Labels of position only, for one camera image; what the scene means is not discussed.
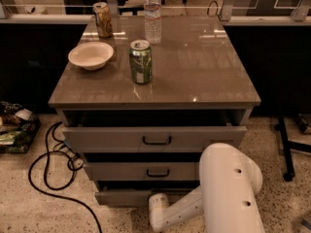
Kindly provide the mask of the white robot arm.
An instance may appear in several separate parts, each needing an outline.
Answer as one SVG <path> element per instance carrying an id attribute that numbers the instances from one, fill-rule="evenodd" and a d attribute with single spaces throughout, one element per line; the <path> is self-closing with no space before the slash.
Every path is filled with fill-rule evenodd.
<path id="1" fill-rule="evenodd" d="M 159 193 L 149 198 L 150 225 L 161 232 L 196 216 L 205 217 L 207 233 L 265 233 L 255 195 L 262 173 L 237 148 L 216 143 L 199 161 L 199 187 L 174 204 Z"/>

